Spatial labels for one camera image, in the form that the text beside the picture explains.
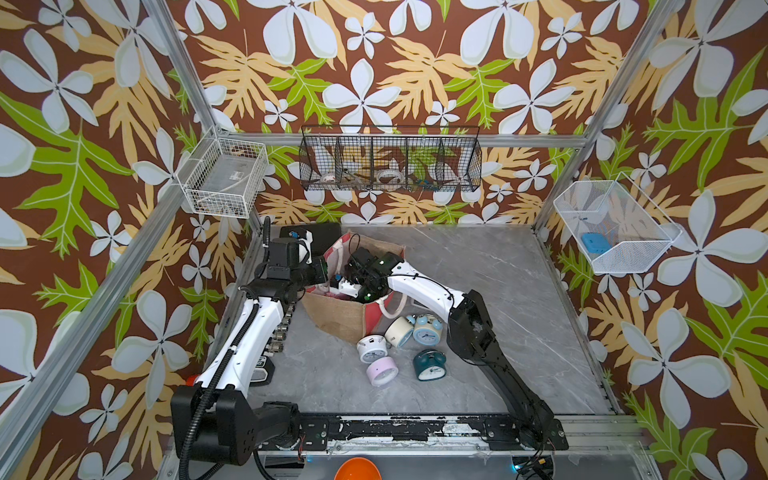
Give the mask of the burlap red Christmas canvas bag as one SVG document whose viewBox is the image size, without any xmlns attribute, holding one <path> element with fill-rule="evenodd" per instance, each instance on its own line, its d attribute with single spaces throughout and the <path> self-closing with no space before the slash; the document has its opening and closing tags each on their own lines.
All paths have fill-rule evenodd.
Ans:
<svg viewBox="0 0 768 480">
<path fill-rule="evenodd" d="M 358 247 L 375 256 L 394 253 L 405 258 L 406 247 L 347 231 L 325 248 L 323 257 L 329 277 L 340 274 Z M 322 331 L 351 344 L 372 334 L 383 318 L 393 321 L 403 310 L 401 294 L 387 293 L 378 300 L 361 303 L 348 295 L 333 293 L 328 282 L 307 289 L 301 301 L 310 319 Z"/>
</svg>

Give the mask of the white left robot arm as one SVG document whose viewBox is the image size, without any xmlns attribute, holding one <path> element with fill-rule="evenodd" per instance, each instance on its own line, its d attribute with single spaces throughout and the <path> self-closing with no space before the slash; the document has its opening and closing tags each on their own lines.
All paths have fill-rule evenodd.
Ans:
<svg viewBox="0 0 768 480">
<path fill-rule="evenodd" d="M 209 367 L 171 399 L 178 476 L 190 476 L 190 463 L 203 461 L 209 479 L 225 465 L 244 465 L 265 442 L 292 447 L 300 439 L 300 412 L 291 402 L 248 402 L 251 379 L 274 331 L 301 292 L 328 279 L 324 257 L 313 249 L 314 234 L 293 230 L 272 238 L 263 224 L 264 258 L 253 279 L 240 286 L 243 310 Z"/>
</svg>

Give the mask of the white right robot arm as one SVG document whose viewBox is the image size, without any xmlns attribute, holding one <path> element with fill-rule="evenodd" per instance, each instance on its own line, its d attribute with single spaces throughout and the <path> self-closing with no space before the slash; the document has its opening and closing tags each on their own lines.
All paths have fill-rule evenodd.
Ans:
<svg viewBox="0 0 768 480">
<path fill-rule="evenodd" d="M 520 444 L 531 449 L 553 447 L 562 440 L 562 426 L 550 406 L 512 367 L 493 330 L 482 295 L 449 288 L 419 272 L 401 256 L 376 257 L 359 247 L 331 256 L 331 276 L 345 295 L 373 301 L 398 292 L 424 306 L 447 325 L 447 345 L 466 363 L 481 369 L 504 400 L 518 425 Z"/>
</svg>

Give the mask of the cream round alarm clock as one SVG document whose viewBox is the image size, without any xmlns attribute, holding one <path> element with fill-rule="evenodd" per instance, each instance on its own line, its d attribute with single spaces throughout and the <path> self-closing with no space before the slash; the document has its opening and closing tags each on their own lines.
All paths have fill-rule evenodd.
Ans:
<svg viewBox="0 0 768 480">
<path fill-rule="evenodd" d="M 393 347 L 402 348 L 412 337 L 414 324 L 407 316 L 401 316 L 393 321 L 385 332 L 385 340 Z"/>
</svg>

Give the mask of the white round alarm clock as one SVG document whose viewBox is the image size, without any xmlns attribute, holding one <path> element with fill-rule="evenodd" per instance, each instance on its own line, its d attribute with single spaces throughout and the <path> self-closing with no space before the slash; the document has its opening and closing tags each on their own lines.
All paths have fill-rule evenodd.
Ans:
<svg viewBox="0 0 768 480">
<path fill-rule="evenodd" d="M 363 337 L 357 342 L 356 348 L 359 360 L 364 364 L 372 364 L 388 356 L 387 341 L 382 335 Z"/>
</svg>

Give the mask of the light blue bell alarm clock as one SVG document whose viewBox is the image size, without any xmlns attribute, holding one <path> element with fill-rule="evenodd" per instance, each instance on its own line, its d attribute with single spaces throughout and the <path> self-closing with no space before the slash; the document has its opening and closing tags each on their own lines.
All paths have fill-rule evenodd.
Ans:
<svg viewBox="0 0 768 480">
<path fill-rule="evenodd" d="M 424 346 L 436 346 L 440 343 L 444 331 L 444 323 L 436 316 L 423 314 L 414 316 L 413 339 Z"/>
</svg>

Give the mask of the lilac round alarm clock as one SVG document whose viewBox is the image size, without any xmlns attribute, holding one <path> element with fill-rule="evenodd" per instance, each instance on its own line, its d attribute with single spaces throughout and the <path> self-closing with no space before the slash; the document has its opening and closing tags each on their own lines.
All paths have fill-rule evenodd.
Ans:
<svg viewBox="0 0 768 480">
<path fill-rule="evenodd" d="M 366 369 L 368 380 L 374 387 L 382 387 L 386 385 L 398 374 L 399 368 L 395 361 L 389 356 L 374 361 Z"/>
</svg>

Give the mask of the dark green alarm clock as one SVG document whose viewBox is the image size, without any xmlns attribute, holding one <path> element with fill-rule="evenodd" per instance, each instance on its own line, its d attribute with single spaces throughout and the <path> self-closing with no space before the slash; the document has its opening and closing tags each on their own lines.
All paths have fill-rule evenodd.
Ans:
<svg viewBox="0 0 768 480">
<path fill-rule="evenodd" d="M 447 374 L 446 356 L 436 349 L 425 349 L 412 360 L 418 381 L 428 382 L 442 379 Z"/>
</svg>

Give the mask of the orange bowl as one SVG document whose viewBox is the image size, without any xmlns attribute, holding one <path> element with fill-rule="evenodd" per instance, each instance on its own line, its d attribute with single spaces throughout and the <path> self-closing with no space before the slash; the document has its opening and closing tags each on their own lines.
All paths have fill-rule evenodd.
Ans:
<svg viewBox="0 0 768 480">
<path fill-rule="evenodd" d="M 354 457 L 346 460 L 337 470 L 334 480 L 381 480 L 377 466 L 369 459 Z"/>
</svg>

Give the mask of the blue object in basket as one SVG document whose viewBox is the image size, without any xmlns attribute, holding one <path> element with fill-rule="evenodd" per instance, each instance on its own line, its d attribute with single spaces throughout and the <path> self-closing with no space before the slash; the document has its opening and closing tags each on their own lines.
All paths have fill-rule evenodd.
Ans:
<svg viewBox="0 0 768 480">
<path fill-rule="evenodd" d="M 581 236 L 582 245 L 588 255 L 600 256 L 613 248 L 611 242 L 600 233 L 588 232 Z"/>
</svg>

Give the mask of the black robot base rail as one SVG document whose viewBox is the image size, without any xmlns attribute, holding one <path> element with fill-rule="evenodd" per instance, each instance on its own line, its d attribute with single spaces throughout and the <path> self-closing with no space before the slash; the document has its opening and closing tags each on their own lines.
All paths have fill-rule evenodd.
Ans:
<svg viewBox="0 0 768 480">
<path fill-rule="evenodd" d="M 463 415 L 300 415 L 303 448 L 318 451 L 332 441 L 384 439 L 426 444 L 444 439 L 478 440 L 492 451 L 566 451 L 569 443 L 561 422 L 553 419 L 543 429 L 525 427 L 509 414 Z"/>
</svg>

